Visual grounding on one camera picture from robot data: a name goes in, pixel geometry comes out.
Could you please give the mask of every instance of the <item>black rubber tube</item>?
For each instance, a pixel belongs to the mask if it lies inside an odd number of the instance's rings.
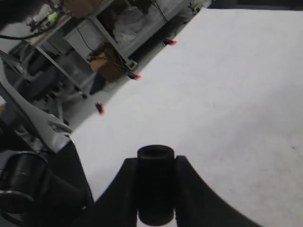
[[[138,214],[149,226],[174,218],[174,151],[152,145],[138,151]]]

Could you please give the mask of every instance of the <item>black cylinder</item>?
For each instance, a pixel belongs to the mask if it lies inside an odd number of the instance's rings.
[[[138,214],[149,226],[174,218],[174,151],[152,145],[138,151]]]
[[[40,195],[46,170],[47,162],[35,153],[12,156],[0,178],[0,209],[12,214],[31,209]]]

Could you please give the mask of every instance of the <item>shelving unit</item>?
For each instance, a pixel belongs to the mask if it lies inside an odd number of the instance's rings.
[[[168,21],[173,19],[182,9],[188,5],[187,0],[181,2],[176,2],[175,6],[169,11],[164,11],[164,16]],[[130,43],[127,47],[122,49],[122,51],[130,56],[134,53],[140,46],[142,46],[149,38],[151,38],[156,32],[158,32],[165,25],[165,21],[159,14],[159,18],[155,21],[149,21],[142,30],[137,33],[136,39]]]
[[[129,57],[134,53],[140,46],[142,46],[149,38],[151,38],[157,31],[159,31],[164,25],[165,22],[161,16],[155,21],[150,21],[144,28],[137,34],[136,39],[124,49],[121,49],[114,38],[108,33],[104,28],[101,22],[97,19],[97,16],[104,11],[110,4],[115,0],[108,0],[104,2],[96,12],[88,18],[88,21],[93,25],[93,27],[102,35],[112,46],[119,52],[121,57],[124,59],[126,66],[130,70],[134,70],[137,66],[137,63],[131,60]],[[189,6],[194,6],[194,0],[182,0],[177,1],[175,6],[169,11],[163,12],[167,20],[171,20],[176,16],[183,8]]]

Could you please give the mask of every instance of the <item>plastic bag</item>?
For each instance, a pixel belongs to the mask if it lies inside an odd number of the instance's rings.
[[[144,14],[137,7],[128,7],[115,23],[113,34],[121,48],[129,45],[146,23]]]

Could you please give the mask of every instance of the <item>black cable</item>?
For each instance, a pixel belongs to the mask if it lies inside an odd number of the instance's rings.
[[[111,63],[113,63],[114,65],[116,65],[116,66],[118,66],[118,67],[120,67],[120,68],[122,68],[122,69],[126,69],[126,66],[122,66],[122,65],[120,65],[120,64],[118,64],[118,63],[116,63],[114,60],[112,60],[111,58],[109,59],[109,58],[107,58],[107,57],[102,57],[102,56],[91,56],[91,58],[90,58],[90,61],[93,61],[93,60],[95,60],[95,59],[104,59],[104,60],[109,60]]]
[[[21,36],[21,37],[15,37],[15,36],[9,36],[9,35],[0,35],[0,39],[25,40],[25,39],[30,39],[30,38],[39,36],[39,35],[41,35],[45,32],[48,32],[48,31],[52,30],[57,25],[57,22],[60,18],[61,17],[59,16],[48,28],[46,28],[46,29],[44,29],[40,32],[36,32],[36,33],[31,34],[31,35],[26,35],[26,36]]]
[[[91,48],[89,47],[89,45],[88,45],[87,42],[85,41],[85,39],[84,39],[82,33],[81,33],[80,30],[78,29],[78,26],[76,26],[76,29],[78,30],[79,35],[81,36],[81,38],[82,38],[84,44],[87,46],[87,48],[89,48],[91,51],[94,51],[93,49],[91,49]]]
[[[151,3],[154,5],[154,7],[159,11],[160,15],[162,16],[163,20],[165,23],[168,23],[167,18],[165,17],[165,15],[163,14],[163,11],[161,10],[157,0],[152,0]]]

